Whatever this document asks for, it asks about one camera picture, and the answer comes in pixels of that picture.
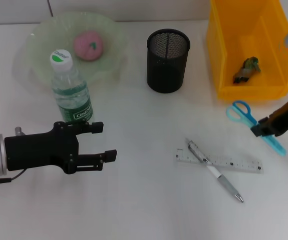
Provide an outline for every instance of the pen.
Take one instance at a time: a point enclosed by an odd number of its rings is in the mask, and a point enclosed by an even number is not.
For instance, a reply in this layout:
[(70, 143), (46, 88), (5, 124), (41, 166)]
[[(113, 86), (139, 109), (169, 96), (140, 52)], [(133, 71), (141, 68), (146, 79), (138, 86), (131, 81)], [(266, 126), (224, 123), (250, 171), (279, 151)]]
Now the pen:
[[(208, 164), (211, 161), (208, 159), (207, 156), (205, 156), (198, 148), (198, 146), (191, 140), (186, 139), (186, 142), (188, 144), (188, 149), (191, 151), (192, 154), (194, 154), (195, 157), (201, 162)], [(217, 168), (214, 166), (207, 165), (207, 168), (210, 170), (210, 172), (217, 178), (217, 180), (223, 185), (224, 188), (234, 197), (236, 197), (240, 202), (244, 202), (241, 195), (238, 193), (238, 191), (233, 187), (233, 185), (227, 180), (227, 178), (221, 174)]]

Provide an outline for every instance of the white tabletop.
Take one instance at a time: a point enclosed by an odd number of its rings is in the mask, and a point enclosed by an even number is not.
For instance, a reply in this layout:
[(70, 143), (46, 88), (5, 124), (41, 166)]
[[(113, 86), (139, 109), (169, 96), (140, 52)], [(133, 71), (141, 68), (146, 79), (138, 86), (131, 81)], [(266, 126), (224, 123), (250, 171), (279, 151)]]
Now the white tabletop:
[[(47, 132), (61, 120), (51, 92), (27, 77), (23, 46), (35, 25), (0, 25), (0, 134)], [(81, 154), (118, 151), (102, 172), (66, 175), (29, 169), (0, 185), (0, 240), (288, 239), (288, 155), (279, 157), (246, 126), (230, 122), (216, 99), (205, 48), (206, 21), (122, 23), (129, 37), (120, 74), (89, 85), (101, 134), (78, 137)], [(185, 80), (175, 93), (146, 83), (146, 41), (174, 28), (191, 41)], [(288, 101), (253, 105), (263, 118)], [(245, 203), (206, 168), (175, 161), (185, 137), (205, 153), (260, 159), (264, 174), (222, 171)], [(288, 132), (279, 137), (288, 150)]]

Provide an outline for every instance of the bottle cap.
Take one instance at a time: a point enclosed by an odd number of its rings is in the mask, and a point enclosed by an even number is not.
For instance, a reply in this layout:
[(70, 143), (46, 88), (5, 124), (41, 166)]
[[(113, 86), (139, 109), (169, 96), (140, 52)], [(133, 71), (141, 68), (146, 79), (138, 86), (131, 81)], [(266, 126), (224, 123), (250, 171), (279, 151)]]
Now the bottle cap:
[(68, 72), (73, 67), (72, 56), (67, 50), (56, 50), (50, 55), (50, 63), (57, 73)]

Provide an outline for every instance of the white ruler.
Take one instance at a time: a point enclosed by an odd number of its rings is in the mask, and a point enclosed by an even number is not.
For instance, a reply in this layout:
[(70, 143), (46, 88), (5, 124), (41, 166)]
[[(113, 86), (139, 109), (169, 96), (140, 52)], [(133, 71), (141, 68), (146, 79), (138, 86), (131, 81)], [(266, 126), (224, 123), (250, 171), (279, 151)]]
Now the white ruler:
[[(210, 166), (258, 174), (263, 173), (263, 166), (260, 160), (237, 160), (217, 155), (208, 155), (207, 157), (211, 161), (208, 164)], [(201, 163), (188, 149), (178, 148), (176, 151), (176, 160), (183, 163), (206, 165), (206, 163)]]

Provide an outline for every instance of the plastic bottle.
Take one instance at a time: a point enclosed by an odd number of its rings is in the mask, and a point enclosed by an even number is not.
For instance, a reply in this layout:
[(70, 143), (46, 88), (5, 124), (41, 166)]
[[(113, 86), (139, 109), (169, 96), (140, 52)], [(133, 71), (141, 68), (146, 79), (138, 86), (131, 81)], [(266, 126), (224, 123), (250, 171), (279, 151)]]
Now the plastic bottle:
[(93, 122), (93, 108), (87, 83), (74, 67), (67, 50), (56, 50), (50, 56), (54, 69), (52, 90), (65, 122), (85, 119)]

